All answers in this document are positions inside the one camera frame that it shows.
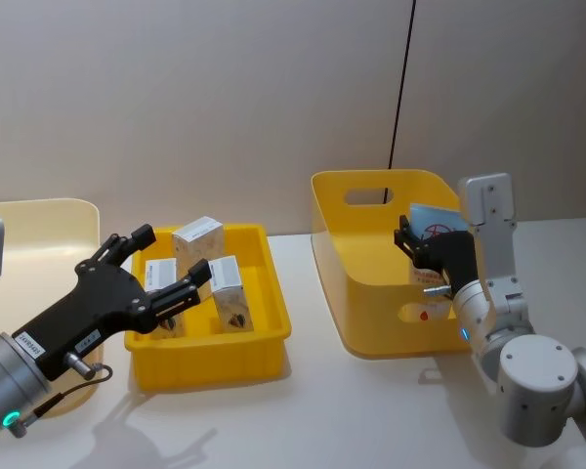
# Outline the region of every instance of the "yellow basket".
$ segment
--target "yellow basket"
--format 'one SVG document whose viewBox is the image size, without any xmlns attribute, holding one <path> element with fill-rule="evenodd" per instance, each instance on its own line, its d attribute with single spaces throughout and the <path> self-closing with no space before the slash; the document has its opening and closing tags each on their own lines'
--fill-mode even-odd
<svg viewBox="0 0 586 469">
<path fill-rule="evenodd" d="M 156 243 L 133 256 L 133 275 L 144 284 L 146 261 L 174 257 L 171 234 L 155 229 Z M 254 331 L 223 333 L 212 298 L 183 312 L 185 337 L 152 339 L 126 332 L 133 369 L 146 391 L 274 378 L 285 364 L 291 334 L 267 237 L 258 225 L 225 225 L 226 255 L 235 255 Z"/>
<path fill-rule="evenodd" d="M 351 205 L 348 192 L 388 188 L 386 204 Z M 394 245 L 410 203 L 457 209 L 458 197 L 420 170 L 328 171 L 313 176 L 313 250 L 323 291 L 346 348 L 364 358 L 408 357 L 469 349 L 453 313 L 405 322 L 409 303 L 430 301 L 409 283 L 410 260 Z"/>
</svg>

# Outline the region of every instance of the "blue led light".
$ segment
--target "blue led light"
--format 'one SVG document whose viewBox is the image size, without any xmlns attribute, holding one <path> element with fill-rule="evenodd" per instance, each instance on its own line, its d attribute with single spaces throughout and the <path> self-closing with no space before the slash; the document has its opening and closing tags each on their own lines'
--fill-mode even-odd
<svg viewBox="0 0 586 469">
<path fill-rule="evenodd" d="M 3 427 L 10 427 L 19 418 L 20 418 L 20 413 L 16 410 L 14 410 L 13 412 L 7 413 L 7 415 L 4 417 L 4 420 L 2 420 L 2 426 Z"/>
</svg>

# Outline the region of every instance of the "white table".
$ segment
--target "white table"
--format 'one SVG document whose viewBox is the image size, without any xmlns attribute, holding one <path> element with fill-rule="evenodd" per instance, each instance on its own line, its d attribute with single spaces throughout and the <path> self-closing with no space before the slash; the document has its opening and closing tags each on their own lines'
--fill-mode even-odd
<svg viewBox="0 0 586 469">
<path fill-rule="evenodd" d="M 113 379 L 21 441 L 3 432 L 0 468 L 537 468 L 582 442 L 572 422 L 548 448 L 506 441 L 468 356 L 353 357 L 323 297 L 310 236 L 270 244 L 293 326 L 290 376 L 147 398 L 118 334 L 105 344 Z M 586 345 L 586 220 L 523 223 L 516 248 L 537 330 Z"/>
</svg>

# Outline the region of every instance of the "yellow plastic tray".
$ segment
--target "yellow plastic tray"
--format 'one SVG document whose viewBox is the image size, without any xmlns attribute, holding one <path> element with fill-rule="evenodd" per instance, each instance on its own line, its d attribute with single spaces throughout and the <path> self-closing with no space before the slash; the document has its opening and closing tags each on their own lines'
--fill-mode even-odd
<svg viewBox="0 0 586 469">
<path fill-rule="evenodd" d="M 0 202 L 0 218 L 5 225 L 0 332 L 11 334 L 76 286 L 74 267 L 100 247 L 100 222 L 95 205 L 73 198 Z M 85 360 L 102 358 L 101 345 Z M 82 382 L 69 370 L 52 383 L 53 394 Z M 82 405 L 95 388 L 70 394 L 46 415 Z"/>
<path fill-rule="evenodd" d="M 386 204 L 350 205 L 351 191 L 388 188 Z M 328 171 L 313 176 L 313 250 L 323 290 L 346 348 L 364 358 L 469 349 L 448 320 L 404 322 L 401 308 L 430 301 L 410 284 L 410 260 L 394 245 L 398 217 L 418 202 L 458 208 L 437 175 L 420 170 Z"/>
<path fill-rule="evenodd" d="M 156 243 L 133 257 L 133 275 L 143 284 L 146 261 L 174 257 L 171 234 L 155 229 Z M 267 237 L 258 225 L 225 225 L 226 255 L 241 270 L 254 331 L 223 333 L 214 300 L 183 312 L 185 337 L 152 339 L 129 331 L 135 378 L 145 391 L 274 378 L 285 365 L 284 339 L 291 324 L 275 274 Z"/>
</svg>

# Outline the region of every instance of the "small white box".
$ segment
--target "small white box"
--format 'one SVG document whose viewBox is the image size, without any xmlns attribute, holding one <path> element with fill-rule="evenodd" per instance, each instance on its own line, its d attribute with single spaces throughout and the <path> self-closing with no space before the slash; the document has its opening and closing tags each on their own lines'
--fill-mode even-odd
<svg viewBox="0 0 586 469">
<path fill-rule="evenodd" d="M 236 257 L 229 256 L 211 261 L 210 268 L 211 290 L 222 330 L 224 332 L 254 330 Z"/>
<path fill-rule="evenodd" d="M 145 291 L 165 288 L 176 281 L 176 259 L 153 259 L 146 261 Z M 167 329 L 160 325 L 151 333 L 153 339 L 174 339 L 185 336 L 184 313 L 174 316 L 174 328 Z"/>
<path fill-rule="evenodd" d="M 172 233 L 176 276 L 184 277 L 201 259 L 212 261 L 224 256 L 224 225 L 210 217 L 202 217 Z M 199 290 L 200 301 L 211 295 L 207 281 Z"/>
</svg>

